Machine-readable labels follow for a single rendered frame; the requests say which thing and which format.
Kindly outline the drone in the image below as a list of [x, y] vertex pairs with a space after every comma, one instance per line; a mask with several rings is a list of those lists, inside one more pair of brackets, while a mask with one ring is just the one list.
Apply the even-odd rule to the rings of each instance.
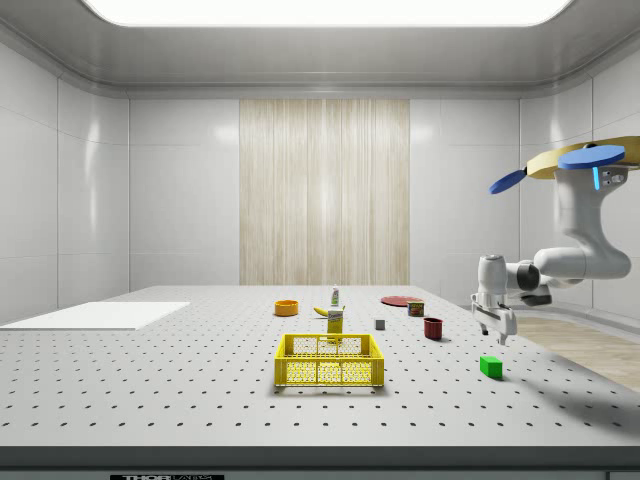
[[523, 169], [497, 180], [489, 187], [489, 192], [498, 194], [513, 187], [526, 176], [535, 179], [553, 179], [554, 172], [558, 169], [592, 169], [608, 165], [640, 168], [640, 136], [578, 143], [543, 152], [530, 159]]

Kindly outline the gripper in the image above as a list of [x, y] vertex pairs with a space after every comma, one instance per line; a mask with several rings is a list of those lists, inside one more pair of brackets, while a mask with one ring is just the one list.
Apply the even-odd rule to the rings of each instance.
[[504, 295], [481, 292], [471, 296], [471, 312], [480, 324], [482, 334], [487, 335], [488, 329], [495, 330], [500, 345], [505, 345], [509, 336], [517, 334], [515, 312], [501, 303], [504, 299]]

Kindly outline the yellow basket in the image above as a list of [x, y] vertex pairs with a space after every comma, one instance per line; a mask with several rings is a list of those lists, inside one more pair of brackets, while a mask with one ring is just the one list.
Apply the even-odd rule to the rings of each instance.
[[370, 334], [284, 334], [276, 386], [383, 386], [384, 356]]

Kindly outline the white board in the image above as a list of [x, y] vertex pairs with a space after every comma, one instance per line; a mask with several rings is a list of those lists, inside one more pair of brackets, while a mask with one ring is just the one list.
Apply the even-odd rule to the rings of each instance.
[[88, 302], [0, 326], [0, 330], [138, 330], [189, 302]]

